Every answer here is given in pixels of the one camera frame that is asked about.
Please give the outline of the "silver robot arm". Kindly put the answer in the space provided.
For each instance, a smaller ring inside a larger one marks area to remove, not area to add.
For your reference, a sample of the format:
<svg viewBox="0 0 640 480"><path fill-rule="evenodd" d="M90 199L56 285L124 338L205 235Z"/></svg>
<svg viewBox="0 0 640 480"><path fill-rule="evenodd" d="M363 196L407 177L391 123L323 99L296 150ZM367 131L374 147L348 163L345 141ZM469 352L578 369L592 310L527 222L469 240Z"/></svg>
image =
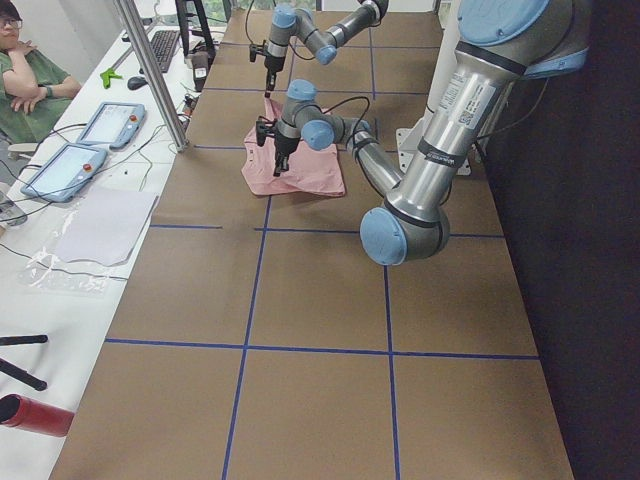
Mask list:
<svg viewBox="0 0 640 480"><path fill-rule="evenodd" d="M271 17L269 36L261 44L250 42L249 58L264 58L266 68L264 96L275 90L277 75L283 70L290 42L299 40L321 65L331 63L339 48L361 31L378 26L388 11L388 1L359 1L359 8L341 21L321 30L310 11L290 4L277 4Z"/></svg>
<svg viewBox="0 0 640 480"><path fill-rule="evenodd" d="M449 237L442 198L505 88L580 69L592 11L589 1L462 2L452 13L456 66L406 170L391 163L364 120L325 113L302 79L290 83L277 119L257 121L257 140L274 141L279 174L300 143L343 144L383 199L361 221L367 255L381 265L431 257Z"/></svg>

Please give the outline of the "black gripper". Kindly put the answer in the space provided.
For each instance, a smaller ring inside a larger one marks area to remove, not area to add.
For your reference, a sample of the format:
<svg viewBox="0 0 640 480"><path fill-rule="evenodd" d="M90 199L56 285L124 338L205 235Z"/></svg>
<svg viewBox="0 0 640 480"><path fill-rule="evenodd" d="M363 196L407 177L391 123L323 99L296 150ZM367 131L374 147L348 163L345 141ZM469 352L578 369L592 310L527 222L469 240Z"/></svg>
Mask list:
<svg viewBox="0 0 640 480"><path fill-rule="evenodd" d="M259 117L255 123L257 145L263 147L268 138L274 139L276 150L274 177L280 177L289 170L289 155L297 150L300 130L283 119L268 120Z"/></svg>
<svg viewBox="0 0 640 480"><path fill-rule="evenodd" d="M249 45L249 61L255 63L258 56L264 58L264 66L267 69L264 97L270 98L276 86L276 74L284 68L287 47L264 41L262 44L251 43Z"/></svg>

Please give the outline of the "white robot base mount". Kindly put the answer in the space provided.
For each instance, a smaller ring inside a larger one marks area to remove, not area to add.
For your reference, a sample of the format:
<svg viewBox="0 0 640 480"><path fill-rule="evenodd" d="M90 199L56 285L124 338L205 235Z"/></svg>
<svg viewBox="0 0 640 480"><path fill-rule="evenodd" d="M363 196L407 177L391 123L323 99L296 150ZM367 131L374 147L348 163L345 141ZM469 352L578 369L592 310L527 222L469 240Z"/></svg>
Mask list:
<svg viewBox="0 0 640 480"><path fill-rule="evenodd" d="M398 162L402 173L408 170L411 161L418 153L425 154L427 152L428 140L425 135L439 102L449 85L449 80L449 77L440 80L435 79L429 91L423 115L412 127L398 128L396 130Z"/></svg>

